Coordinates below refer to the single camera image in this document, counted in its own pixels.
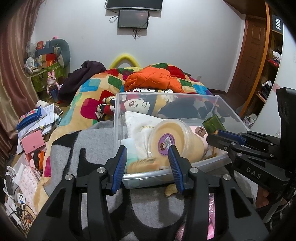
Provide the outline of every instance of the door panel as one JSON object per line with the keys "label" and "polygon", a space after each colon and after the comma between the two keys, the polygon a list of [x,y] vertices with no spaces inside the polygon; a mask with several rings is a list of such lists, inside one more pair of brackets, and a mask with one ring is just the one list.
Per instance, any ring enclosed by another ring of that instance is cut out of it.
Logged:
{"label": "door panel", "polygon": [[232,80],[228,94],[235,100],[233,108],[240,107],[247,100],[255,82],[265,44],[266,21],[246,17],[247,32],[242,60]]}

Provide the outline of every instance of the pink bunny toy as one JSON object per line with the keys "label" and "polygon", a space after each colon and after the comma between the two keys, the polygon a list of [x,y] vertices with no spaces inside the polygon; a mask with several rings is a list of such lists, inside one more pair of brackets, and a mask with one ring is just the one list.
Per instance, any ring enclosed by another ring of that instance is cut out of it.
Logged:
{"label": "pink bunny toy", "polygon": [[52,73],[48,72],[47,75],[47,94],[49,94],[49,87],[51,85],[57,85],[57,87],[59,88],[59,84],[57,83],[57,78],[54,76],[54,70],[52,71]]}

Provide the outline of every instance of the brown curtain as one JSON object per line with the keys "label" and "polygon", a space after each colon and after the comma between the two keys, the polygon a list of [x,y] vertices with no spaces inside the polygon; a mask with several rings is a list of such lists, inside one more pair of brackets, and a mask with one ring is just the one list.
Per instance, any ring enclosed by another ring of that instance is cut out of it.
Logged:
{"label": "brown curtain", "polygon": [[6,157],[17,141],[19,117],[38,101],[31,79],[24,72],[23,59],[42,1],[25,1],[0,33],[0,155]]}

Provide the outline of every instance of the colorful blanket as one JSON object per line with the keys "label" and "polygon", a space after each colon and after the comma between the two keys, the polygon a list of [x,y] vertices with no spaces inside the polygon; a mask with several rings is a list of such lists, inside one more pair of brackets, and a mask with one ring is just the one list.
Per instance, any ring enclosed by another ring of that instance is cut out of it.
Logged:
{"label": "colorful blanket", "polygon": [[[182,85],[185,93],[212,95],[211,92],[199,81],[191,78],[176,66],[169,64],[154,64],[151,67],[164,68],[168,70],[172,77],[176,78]],[[64,115],[59,126],[54,130],[47,144],[45,160],[50,156],[52,143],[61,136],[74,131],[89,128],[97,123],[96,107],[102,104],[103,98],[115,96],[118,92],[124,92],[123,85],[125,80],[132,73],[140,71],[142,68],[127,67],[110,69],[103,73],[96,74],[87,80],[76,92],[70,108]],[[42,185],[50,178],[42,177],[34,198],[36,210],[40,210],[47,200],[47,195]]]}

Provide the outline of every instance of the yellow arch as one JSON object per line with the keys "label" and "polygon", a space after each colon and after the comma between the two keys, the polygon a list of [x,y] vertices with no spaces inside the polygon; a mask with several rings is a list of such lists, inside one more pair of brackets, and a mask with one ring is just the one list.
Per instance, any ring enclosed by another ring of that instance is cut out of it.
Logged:
{"label": "yellow arch", "polygon": [[122,61],[122,60],[124,60],[124,59],[130,61],[131,64],[133,65],[133,67],[140,67],[139,64],[138,64],[138,62],[135,60],[134,57],[130,56],[130,55],[127,54],[127,53],[124,53],[124,54],[118,56],[118,57],[114,60],[114,62],[110,65],[109,69],[114,69],[114,68],[116,68],[116,66],[119,64],[119,62]]}

